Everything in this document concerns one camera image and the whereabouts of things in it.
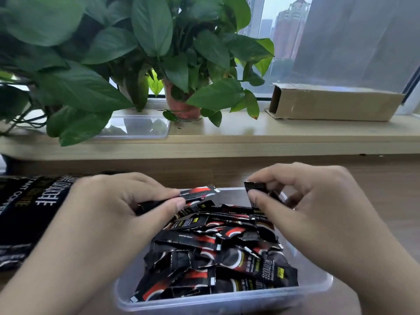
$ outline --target red building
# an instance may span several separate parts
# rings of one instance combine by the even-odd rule
[[[296,0],[278,14],[273,38],[276,59],[296,58],[309,9],[310,3]]]

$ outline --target sky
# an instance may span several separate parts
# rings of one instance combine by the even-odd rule
[[[264,9],[262,10],[262,19],[275,20],[279,12],[287,10],[289,5],[296,0],[265,0]]]

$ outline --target yellow label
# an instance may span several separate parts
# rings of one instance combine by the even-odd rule
[[[277,277],[284,278],[284,269],[277,268]]]

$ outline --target hand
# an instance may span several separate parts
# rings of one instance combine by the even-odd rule
[[[0,313],[75,313],[99,288],[118,277],[185,200],[170,199],[139,217],[133,212],[137,203],[178,195],[179,190],[167,189],[141,173],[79,179],[0,295]],[[25,296],[25,303],[19,302],[19,296]],[[13,310],[5,310],[10,304]]]
[[[248,195],[291,244],[352,287],[365,307],[380,306],[381,314],[420,311],[418,264],[392,236],[347,169],[275,164],[248,180],[265,182],[269,190],[281,191],[285,185],[297,190],[285,205],[257,190]]]

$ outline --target right hand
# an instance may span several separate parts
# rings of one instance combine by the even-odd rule
[[[297,190],[285,205],[257,190],[248,195],[302,254],[358,292],[369,289],[367,274],[376,274],[380,263],[402,249],[343,167],[275,164],[248,180],[265,182],[269,190]]]

